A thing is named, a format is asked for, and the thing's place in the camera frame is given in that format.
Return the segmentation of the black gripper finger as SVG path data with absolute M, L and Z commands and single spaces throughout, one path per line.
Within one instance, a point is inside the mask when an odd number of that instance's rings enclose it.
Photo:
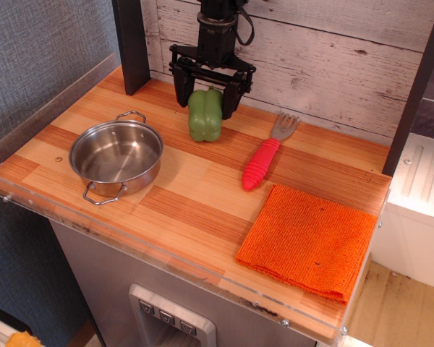
M 186 107 L 194 90 L 195 78 L 182 68 L 174 69 L 173 76 L 177 102 L 181 107 Z
M 230 82 L 224 88 L 223 105 L 222 105 L 222 119 L 227 120 L 231 118 L 234 111 L 237 110 L 242 95 L 244 94 L 244 87 L 240 82 Z

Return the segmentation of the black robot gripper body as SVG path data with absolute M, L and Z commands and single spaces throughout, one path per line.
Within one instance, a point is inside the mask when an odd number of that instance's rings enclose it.
M 215 20 L 199 17 L 200 24 L 196 46 L 170 46 L 172 53 L 169 70 L 173 74 L 176 68 L 191 73 L 195 80 L 203 80 L 220 86 L 230 82 L 240 82 L 244 93 L 251 91 L 252 75 L 256 68 L 238 58 L 234 52 L 236 43 L 246 46 L 252 42 L 250 35 L 247 42 L 240 38 L 237 28 L 238 19 L 230 17 Z

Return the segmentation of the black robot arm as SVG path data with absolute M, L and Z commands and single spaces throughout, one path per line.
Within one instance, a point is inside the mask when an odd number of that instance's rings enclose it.
M 196 46 L 170 47 L 172 52 L 169 70 L 174 77 L 176 99 L 185 107 L 191 96 L 195 80 L 202 80 L 224 87 L 223 119 L 231 118 L 239 102 L 252 87 L 252 75 L 256 68 L 238 58 L 234 52 L 236 43 L 248 46 L 255 31 L 247 41 L 238 33 L 238 19 L 244 17 L 253 27 L 249 15 L 243 9 L 246 1 L 201 1 L 197 14 L 199 23 Z

